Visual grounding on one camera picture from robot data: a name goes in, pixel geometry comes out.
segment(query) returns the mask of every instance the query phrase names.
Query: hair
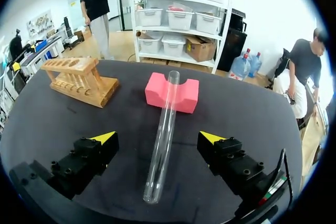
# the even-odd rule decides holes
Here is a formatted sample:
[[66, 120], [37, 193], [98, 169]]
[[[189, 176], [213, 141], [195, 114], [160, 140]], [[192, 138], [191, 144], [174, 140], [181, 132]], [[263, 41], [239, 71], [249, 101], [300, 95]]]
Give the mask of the hair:
[[328, 45], [328, 34], [325, 31], [320, 31], [317, 34], [317, 40], [322, 42], [325, 46]]
[[315, 39], [315, 37], [317, 37], [320, 32], [321, 32], [321, 30], [319, 28], [315, 28], [314, 34], [313, 34], [313, 39]]

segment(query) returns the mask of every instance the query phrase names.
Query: wall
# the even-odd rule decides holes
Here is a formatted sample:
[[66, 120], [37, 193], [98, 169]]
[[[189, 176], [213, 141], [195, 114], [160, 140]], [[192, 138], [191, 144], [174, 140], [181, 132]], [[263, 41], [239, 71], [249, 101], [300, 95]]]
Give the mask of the wall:
[[316, 15], [309, 0], [234, 0], [233, 8], [246, 13], [244, 50], [261, 52], [260, 74], [272, 76], [283, 48], [291, 51], [299, 38], [312, 40]]
[[15, 15], [4, 14], [2, 16], [0, 38], [5, 36], [4, 42], [9, 43], [14, 38], [15, 30], [18, 28], [21, 30], [20, 35], [24, 45], [29, 39], [27, 22], [47, 10], [51, 10], [55, 28], [59, 27], [64, 22], [64, 17], [69, 15], [67, 0], [36, 0], [32, 3], [28, 2], [26, 6], [21, 7], [19, 13]]

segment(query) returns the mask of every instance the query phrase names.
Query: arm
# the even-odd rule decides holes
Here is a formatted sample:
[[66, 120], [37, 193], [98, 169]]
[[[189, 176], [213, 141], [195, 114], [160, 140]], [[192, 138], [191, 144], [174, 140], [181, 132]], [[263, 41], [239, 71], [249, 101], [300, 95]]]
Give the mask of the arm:
[[91, 20], [88, 16], [87, 10], [86, 10], [86, 5], [85, 5], [85, 0], [80, 0], [80, 8], [82, 9], [82, 15], [85, 18], [85, 24], [88, 26], [91, 23]]
[[318, 108], [317, 108], [317, 103], [319, 101], [319, 88], [320, 88], [320, 77], [321, 77], [321, 67], [319, 67], [314, 75], [313, 75], [313, 80], [314, 80], [314, 109], [313, 109], [313, 116], [316, 118], [318, 114]]
[[299, 64], [300, 59], [300, 40], [297, 40], [289, 56], [289, 88], [288, 94], [293, 97], [295, 94], [295, 67]]
[[316, 88], [316, 87], [314, 89], [314, 93], [313, 93], [313, 95], [314, 95], [314, 103], [317, 103], [319, 101], [319, 89], [320, 88]]
[[85, 6], [85, 2], [84, 1], [80, 2], [80, 7], [82, 9], [83, 17], [85, 18], [85, 24], [86, 25], [90, 25], [91, 20], [89, 19], [88, 13], [86, 11], [86, 6]]
[[289, 60], [289, 78], [290, 78], [290, 84], [289, 86], [295, 85], [295, 64]]

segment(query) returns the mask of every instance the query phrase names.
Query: pink foam block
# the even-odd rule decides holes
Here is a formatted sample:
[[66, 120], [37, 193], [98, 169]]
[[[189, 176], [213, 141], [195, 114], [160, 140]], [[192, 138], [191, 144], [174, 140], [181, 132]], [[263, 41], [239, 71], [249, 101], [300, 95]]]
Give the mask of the pink foam block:
[[[177, 86], [176, 111], [194, 113], [198, 101], [199, 81], [187, 79], [184, 84]], [[156, 107], [165, 107], [168, 81], [162, 73], [152, 73], [145, 89], [147, 104]]]

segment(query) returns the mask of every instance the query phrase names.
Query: white cloth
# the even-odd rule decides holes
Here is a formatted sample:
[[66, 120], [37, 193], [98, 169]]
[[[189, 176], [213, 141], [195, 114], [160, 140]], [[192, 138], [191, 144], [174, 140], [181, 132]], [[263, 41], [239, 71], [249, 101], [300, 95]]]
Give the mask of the white cloth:
[[109, 20], [107, 14], [91, 21], [92, 34], [94, 35], [101, 54], [107, 60], [114, 60], [109, 50]]
[[[285, 94], [290, 85], [289, 69], [285, 69], [274, 79], [273, 91]], [[307, 114], [307, 93], [304, 85], [295, 76], [295, 104], [291, 105], [297, 119], [303, 118]]]

